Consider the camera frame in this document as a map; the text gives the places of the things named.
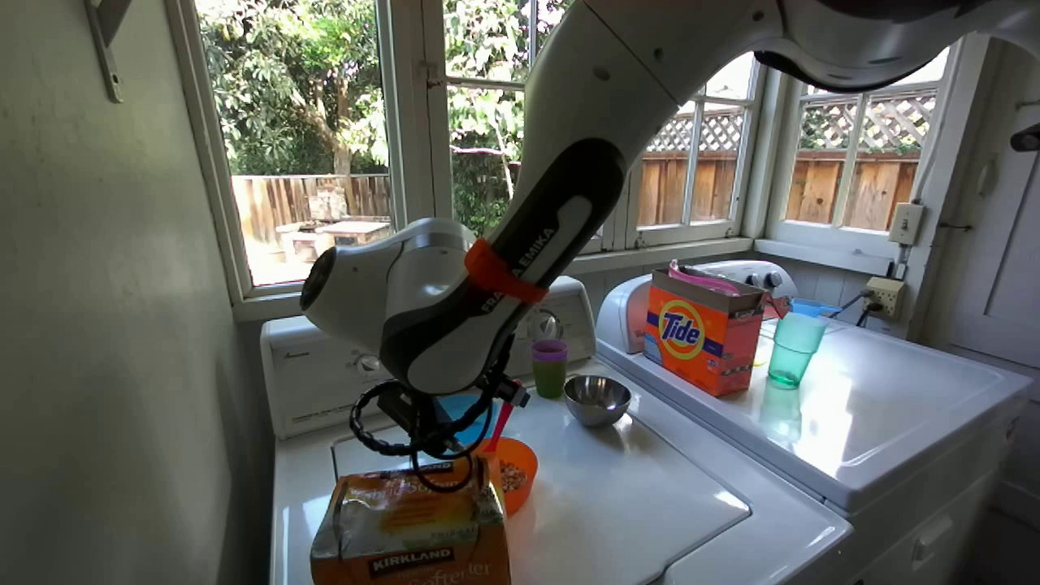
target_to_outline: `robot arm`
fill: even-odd
[[[725,61],[758,51],[837,90],[892,84],[967,33],[1040,59],[1037,0],[577,0],[543,55],[524,130],[519,204],[464,251],[451,220],[321,253],[307,314],[420,394],[489,374],[517,319],[615,207],[664,119]]]

